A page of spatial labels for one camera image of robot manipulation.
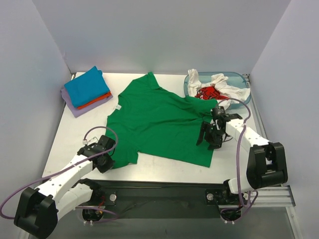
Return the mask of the green t shirt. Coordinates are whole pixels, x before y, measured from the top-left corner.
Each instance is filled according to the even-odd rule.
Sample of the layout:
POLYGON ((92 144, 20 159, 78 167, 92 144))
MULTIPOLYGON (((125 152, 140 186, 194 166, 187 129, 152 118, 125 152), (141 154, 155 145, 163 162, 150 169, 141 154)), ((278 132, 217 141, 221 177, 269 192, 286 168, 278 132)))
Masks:
POLYGON ((180 97, 162 88, 154 74, 134 79, 118 96, 118 109, 107 117, 107 136, 118 136, 114 168, 136 164, 138 154, 210 167, 209 144, 197 145, 201 123, 210 120, 217 100, 180 97))

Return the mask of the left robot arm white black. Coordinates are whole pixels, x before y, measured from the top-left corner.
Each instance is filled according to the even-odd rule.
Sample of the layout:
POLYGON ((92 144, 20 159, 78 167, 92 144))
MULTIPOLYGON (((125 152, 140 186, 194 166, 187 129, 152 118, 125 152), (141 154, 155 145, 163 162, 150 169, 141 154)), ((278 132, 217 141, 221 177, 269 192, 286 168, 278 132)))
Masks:
POLYGON ((114 161, 109 155, 116 141, 103 135, 97 143, 83 146, 58 175, 36 188, 23 190, 13 220, 15 226, 38 239, 48 238, 58 221, 83 203, 97 204, 101 186, 84 176, 94 169, 110 170, 114 161))

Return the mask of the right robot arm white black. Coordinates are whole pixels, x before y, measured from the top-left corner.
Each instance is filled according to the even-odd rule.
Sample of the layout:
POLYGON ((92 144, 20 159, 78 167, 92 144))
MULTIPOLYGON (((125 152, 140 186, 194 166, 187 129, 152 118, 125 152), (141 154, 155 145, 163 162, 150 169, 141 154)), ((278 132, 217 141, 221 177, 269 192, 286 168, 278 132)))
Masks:
POLYGON ((240 149, 248 152, 245 174, 226 181, 221 190, 221 199, 233 203, 240 193, 284 184, 288 181, 286 154, 279 142, 270 142, 248 127, 238 114, 213 116, 212 122, 201 123, 197 145, 204 140, 209 150, 221 148, 224 136, 230 136, 237 142, 236 165, 239 166, 240 149))

